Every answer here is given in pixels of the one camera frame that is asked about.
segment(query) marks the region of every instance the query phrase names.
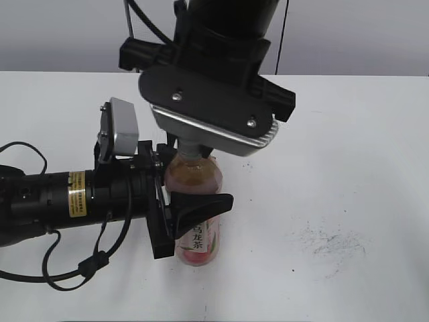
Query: wire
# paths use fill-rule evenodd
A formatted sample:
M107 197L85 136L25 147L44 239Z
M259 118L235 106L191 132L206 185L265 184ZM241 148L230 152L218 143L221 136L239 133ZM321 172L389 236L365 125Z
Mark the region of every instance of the wire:
M129 5L127 0L123 0L125 6L125 17L127 18L128 36L134 38L133 24L131 23L131 15L129 14Z
M284 11L284 18L283 18L282 36L280 38L280 47L279 47L279 52L278 52L278 55L277 55L277 64L275 65L275 74L276 75L278 74L280 58L282 57L284 30L285 30L285 27L286 27L286 18L288 16L288 11L289 11L289 0L286 0L286 8L285 8L285 11Z
M99 244L100 244L100 239L101 236L104 234L105 230L106 230L106 225L109 222L110 216L106 216L106 219L104 220L103 224L101 225L101 230L100 230L100 234L97 238L97 241L95 242L95 246L94 246L94 250L93 250L93 256L91 256L90 260L94 260L97 261L98 258L98 254L99 254ZM80 288L81 286L84 286L87 282L90 281L90 279L92 277L94 277L95 273L97 272L97 270L99 268L101 268L100 266L98 266L98 262L95 262L96 266L95 267L91 267L93 269L92 272L90 272L89 275L85 276L85 279L77 286L74 287L70 287L70 288L64 288L61 287L59 285L57 285L52 279L51 276L48 273L48 260L49 257L51 256L52 252L54 251L54 248L60 243L61 240L61 233L58 230L54 230L51 233L55 233L57 235L57 239L56 241L51 245L51 247L48 248L48 251L46 251L45 256L43 257L43 261L42 261L42 276L45 278L46 282L49 284L49 286L51 286L52 288L62 291L62 292L67 292L67 291L71 291L71 290L77 290L78 288Z
M12 146L26 146L32 149L33 151L35 151L44 161L44 167L40 172L40 175L44 175L46 173L46 170L48 169L48 161L46 160L45 156L36 147L34 147L33 145L27 142L16 141L2 146L0 148L0 153L2 153L3 151L5 151L6 149ZM79 271L74 270L72 272L68 272L65 274L51 276L51 279L55 282L58 282L60 280L68 280L70 278L74 278L78 275L79 275ZM8 272L4 272L2 270L0 270L0 278L3 278L5 280L12 280L14 282L26 282L26 283L45 283L46 282L43 276L26 276L26 275L12 274Z
M108 257L111 257L117 250L119 247L121 247L125 236L128 233L128 229L129 226L131 224L131 219L133 218L133 191L131 188L131 181L129 179L129 176L127 176L125 174L125 178L127 181L127 192L128 192L128 207L127 207L127 212L125 214L125 220L122 226L122 230L121 233L119 234L118 239L116 239L116 242L113 244L113 246L111 247L111 249L107 252Z
M175 44L169 37L167 37L161 30L154 25L154 23L147 17L147 15L140 9L140 7L137 5L137 3L134 0L126 0L126 2L129 4L129 6L132 8L132 10L135 12L135 14L140 18L140 20L150 29L151 32L155 34L162 42L165 44L178 49L179 46Z
M43 169L40 172L40 174L43 175L46 173L46 169L48 169L48 161L46 160L44 155L37 148L35 148L34 146L32 146L30 143L27 143L27 142L15 141L15 142L8 143L5 146L2 146L0 148L0 153L2 153L4 150L10 148L11 146L26 146L27 148L32 149L35 153L39 154L40 158L42 158L44 161L44 166L43 166Z
M48 161L46 160L44 155L37 148L35 148L34 146L32 146L29 143L11 142L9 144L6 144L5 146L0 147L0 152L3 152L4 150L10 148L11 146L16 146L16 145L27 146L27 147L31 148L33 151L35 151L36 153L38 153L41 156L41 158L44 160L44 167L43 167L43 170L40 173L40 175L45 174L46 169L48 167ZM48 283L51 287L55 288L56 290L61 290L61 291L76 290L77 288L86 284L94 276L95 272L99 268L104 267L105 265L107 265L109 263L108 259L119 249L119 247L121 246L121 244L125 240L125 236L127 235L127 232L129 230L129 226L130 226L131 220L132 220L132 213L133 213L133 198L132 198L133 192L132 192L132 187L131 187L131 181L130 181L130 178L129 178L126 171L127 170L125 169L125 167L123 167L124 177L125 177L125 180L127 183L128 207L127 207L127 212L125 214L125 220L124 220L124 224L122 226L121 233L119 234L119 237L117 238L116 242L113 244L113 246L110 248L110 250L107 253L99 252L99 243L101 240L101 236L104 234L107 223L109 222L109 220L111 218L110 215L107 215L105 221L101 225L101 231L100 231L99 237L97 238L97 241L96 241L95 246L94 246L93 256L91 256L90 258L88 258L87 260L82 262L82 263L84 263L88 260L89 261L94 260L94 261L96 261L95 263L98 264L97 261L99 260L99 257L103 256L102 259L106 260L107 263L105 263L103 266L96 267L96 269L93 272L91 271L91 268L93 268L93 267L90 267L89 272L92 274L85 276L85 279L78 286L75 286L72 288L63 288L61 286L58 286L54 282L60 282L62 280L68 280L68 279L74 278L76 276L82 275L82 272L78 269L78 270L74 270L72 272L68 272L68 273L61 274L61 275L50 276L48 274L49 257L51 255L51 253L53 252L53 250L55 249L55 247L58 245L58 243L61 240L61 233L58 230L54 230L54 231L50 231L50 233L55 233L57 235L57 239L48 248L48 251L45 253L44 259L42 261L42 276L26 276L26 275L12 274L12 273L8 273L8 272L4 272L4 271L0 270L0 278L5 279L5 280L12 280L14 282Z

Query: bottle label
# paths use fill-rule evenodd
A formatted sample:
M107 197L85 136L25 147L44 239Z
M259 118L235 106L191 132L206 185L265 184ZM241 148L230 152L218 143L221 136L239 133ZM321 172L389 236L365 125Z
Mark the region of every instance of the bottle label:
M210 240L209 221L205 221L180 238L180 248L195 253L207 253Z

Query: gray wall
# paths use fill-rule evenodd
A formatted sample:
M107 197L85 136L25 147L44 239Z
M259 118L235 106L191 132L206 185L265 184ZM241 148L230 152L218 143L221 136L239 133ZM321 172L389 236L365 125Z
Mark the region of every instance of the gray wall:
M163 32L172 36L173 0L138 3ZM264 73L274 72L282 30L280 10L267 33L273 46L263 65ZM157 40L133 18L136 38ZM127 36L122 0L0 2L0 70L120 71L119 47Z
M428 0L290 0L280 73L429 74Z
M173 0L139 0L168 35ZM267 33L273 73L286 0ZM280 74L429 73L428 0L290 0ZM136 36L155 38L136 19ZM0 70L119 71L122 0L1 0Z

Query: plastic bottle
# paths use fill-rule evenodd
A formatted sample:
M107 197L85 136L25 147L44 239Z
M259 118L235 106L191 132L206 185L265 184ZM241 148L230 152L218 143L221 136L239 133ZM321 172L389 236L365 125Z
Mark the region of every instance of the plastic bottle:
M203 158L198 145L179 140L178 153L165 174L167 191L212 195L221 191L222 179L213 157ZM192 266L209 263L219 250L219 221L216 216L191 229L176 242L176 255Z

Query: robotic arm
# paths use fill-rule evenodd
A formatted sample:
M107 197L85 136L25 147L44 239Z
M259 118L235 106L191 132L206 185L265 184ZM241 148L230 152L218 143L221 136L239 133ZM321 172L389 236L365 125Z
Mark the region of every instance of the robotic arm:
M179 148L180 142L192 144L204 157L213 149L248 156L273 140L278 121L288 120L295 94L258 75L270 45L263 37L278 1L190 0L187 5L177 0L171 41L134 0L127 0L165 44L129 38L121 47L119 66L143 70L141 96L167 132L167 144L158 144L155 152L151 141L139 142L134 106L112 98L101 107L94 170L45 174L45 167L41 174L26 176L19 169L0 166L0 246L46 233L58 235L45 255L43 276L0 271L0 278L72 290L55 282L78 275L84 277L82 284L90 280L109 263L132 218L146 217L154 258L164 258L174 255L175 239L231 210L233 197L227 194L172 193L165 205L163 176L176 153L176 141ZM77 270L49 276L47 263L60 240L58 229L103 223L102 234L109 221L118 220L124 220L123 229L109 251L99 251L97 242L92 256Z

